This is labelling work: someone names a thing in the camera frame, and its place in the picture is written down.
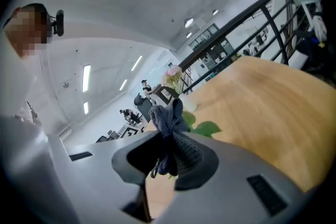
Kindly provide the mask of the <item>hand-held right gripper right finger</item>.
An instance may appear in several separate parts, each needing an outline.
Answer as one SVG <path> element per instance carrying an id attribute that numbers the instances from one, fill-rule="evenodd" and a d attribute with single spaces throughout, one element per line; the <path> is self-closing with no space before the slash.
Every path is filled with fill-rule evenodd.
<path id="1" fill-rule="evenodd" d="M 174 137 L 202 158 L 176 181 L 158 223 L 291 223 L 316 193 L 243 147 L 186 132 Z"/>

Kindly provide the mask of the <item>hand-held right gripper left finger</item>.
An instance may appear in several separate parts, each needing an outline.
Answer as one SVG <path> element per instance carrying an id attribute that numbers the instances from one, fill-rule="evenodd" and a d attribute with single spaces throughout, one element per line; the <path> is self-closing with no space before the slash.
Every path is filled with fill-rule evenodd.
<path id="1" fill-rule="evenodd" d="M 149 223 L 145 180 L 155 166 L 157 131 L 65 146 L 65 189 L 75 219 L 66 223 Z"/>

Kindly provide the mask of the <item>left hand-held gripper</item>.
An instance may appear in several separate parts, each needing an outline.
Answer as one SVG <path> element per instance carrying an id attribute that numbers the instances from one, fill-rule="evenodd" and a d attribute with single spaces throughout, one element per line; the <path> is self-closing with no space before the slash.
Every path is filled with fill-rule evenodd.
<path id="1" fill-rule="evenodd" d="M 134 136 L 144 132 L 144 126 L 130 126 L 125 124 L 119 131 L 119 138 Z"/>

